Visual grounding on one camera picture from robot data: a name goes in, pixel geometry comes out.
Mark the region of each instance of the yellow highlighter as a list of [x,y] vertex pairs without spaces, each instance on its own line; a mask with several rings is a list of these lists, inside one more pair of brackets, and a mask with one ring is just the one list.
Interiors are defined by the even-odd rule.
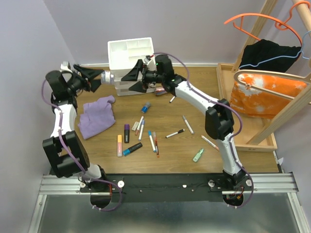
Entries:
[[117,156],[122,157],[122,135],[118,135],[118,150]]

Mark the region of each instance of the wooden tabletop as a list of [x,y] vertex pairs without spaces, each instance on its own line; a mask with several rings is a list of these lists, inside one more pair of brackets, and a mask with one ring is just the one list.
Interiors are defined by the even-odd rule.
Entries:
[[[189,67],[189,70],[190,80],[194,86],[212,97],[219,98],[215,67]],[[183,67],[175,67],[175,72],[186,77]],[[104,132],[84,140],[77,126],[80,114],[83,113],[83,104],[109,95],[113,95],[116,100],[112,104],[116,123]],[[171,98],[171,94],[155,96],[154,93],[119,97],[114,86],[110,85],[102,85],[96,93],[82,93],[77,98],[78,116],[75,130],[90,161],[99,164],[107,173],[221,172],[223,162],[219,152],[201,138],[201,135],[209,138],[204,127],[205,116],[183,99],[176,98],[169,103]],[[152,106],[143,114],[140,110],[146,102],[150,102]],[[141,140],[143,147],[126,157],[118,158],[117,135],[123,136],[124,124],[130,124],[132,128],[142,115],[145,117]],[[195,132],[194,135],[186,127],[182,115],[187,118]],[[165,138],[180,129],[185,129],[185,132]],[[152,151],[148,130],[156,132],[159,158]],[[123,143],[122,149],[125,150],[136,143],[138,136],[130,130],[130,143]],[[204,152],[195,163],[192,159],[201,148],[204,148]],[[249,172],[278,172],[272,152],[239,151],[238,155]]]

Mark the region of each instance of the wooden rack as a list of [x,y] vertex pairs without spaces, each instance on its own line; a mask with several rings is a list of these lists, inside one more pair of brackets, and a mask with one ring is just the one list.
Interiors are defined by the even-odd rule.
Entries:
[[[300,0],[292,1],[293,4],[300,2]],[[277,0],[266,0],[260,13],[270,15],[276,3]],[[296,6],[296,10],[306,30],[311,31],[311,13],[307,5],[300,4]],[[251,31],[251,34],[258,37],[266,20],[266,18],[258,17]],[[256,39],[252,38],[251,36],[248,37],[234,64],[218,64],[217,78],[221,98],[226,98],[228,100],[231,98],[231,90],[234,84],[234,73],[238,71],[244,49],[247,45],[254,44],[255,41]],[[311,85],[308,85],[272,120],[242,115],[243,130],[235,137],[237,149],[254,151],[273,151],[277,149],[273,132],[310,102]]]

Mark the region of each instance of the white wall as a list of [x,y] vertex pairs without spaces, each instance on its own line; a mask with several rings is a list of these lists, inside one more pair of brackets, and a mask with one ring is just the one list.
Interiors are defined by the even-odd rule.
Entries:
[[[293,5],[291,0],[287,0],[279,18],[284,20],[288,17],[288,10]],[[301,36],[306,32],[305,27],[296,10],[293,11],[293,18],[289,22]],[[271,40],[286,46],[297,46],[298,40],[290,32],[279,32],[271,29]],[[305,37],[305,56],[311,57],[311,40]],[[288,73],[306,75],[311,72],[308,61],[300,58],[289,70]],[[306,106],[296,114],[291,120],[276,131],[276,141],[278,158],[284,157],[282,167],[286,172],[293,172],[298,184],[298,198],[302,205],[306,217],[311,226],[311,107]]]
[[42,140],[54,117],[41,84],[73,57],[42,0],[3,1],[0,22],[0,232],[24,233],[49,168]]
[[[264,0],[44,0],[78,63],[107,63],[107,41],[152,37],[184,62],[233,62],[247,36],[224,22]],[[254,17],[244,21],[250,29]]]

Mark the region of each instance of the black marker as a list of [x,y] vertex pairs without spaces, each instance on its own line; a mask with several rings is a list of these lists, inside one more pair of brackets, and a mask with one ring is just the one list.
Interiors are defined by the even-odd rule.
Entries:
[[179,134],[179,133],[182,133],[183,131],[185,131],[184,129],[182,129],[182,130],[179,130],[179,131],[177,131],[177,132],[174,132],[174,133],[172,133],[172,134],[170,134],[170,135],[167,135],[165,138],[169,138],[169,137],[172,137],[172,136],[174,136],[174,135],[176,135],[176,134]]
[[124,143],[130,142],[130,125],[125,124],[124,125]]
[[124,150],[123,151],[123,155],[124,156],[127,156],[128,154],[132,153],[133,151],[136,151],[137,149],[141,148],[142,147],[142,143],[139,142],[131,147],[129,147],[128,149]]

